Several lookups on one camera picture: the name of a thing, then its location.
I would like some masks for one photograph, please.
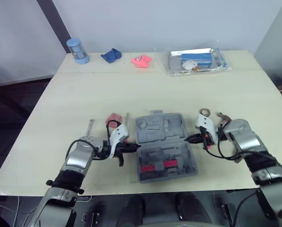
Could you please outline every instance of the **key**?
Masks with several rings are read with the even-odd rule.
[[[230,122],[232,121],[232,119],[230,117],[228,117],[227,115],[222,114],[221,112],[218,113],[218,117],[222,118],[222,120]]]

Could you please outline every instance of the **open tool case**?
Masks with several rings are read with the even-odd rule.
[[[140,183],[190,176],[198,173],[179,113],[155,112],[136,119],[138,179]]]

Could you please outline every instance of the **gray foam insert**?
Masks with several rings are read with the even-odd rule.
[[[136,119],[138,144],[186,137],[185,124],[179,113],[154,114]]]

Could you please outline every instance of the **blue object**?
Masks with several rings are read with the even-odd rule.
[[[120,59],[122,57],[122,53],[115,48],[111,49],[111,51],[106,54],[102,54],[101,57],[105,59],[108,63],[114,62],[116,59]]]
[[[76,63],[82,65],[89,62],[89,56],[81,45],[79,39],[69,39],[66,41],[67,46],[70,49],[70,52],[74,56]]]
[[[182,63],[187,60],[194,60],[198,65],[211,65],[212,53],[183,53],[181,55]]]

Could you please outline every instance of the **plastic bag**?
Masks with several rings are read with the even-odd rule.
[[[157,50],[155,54],[162,69],[170,76],[217,73],[231,70],[220,48],[202,45],[176,50]]]

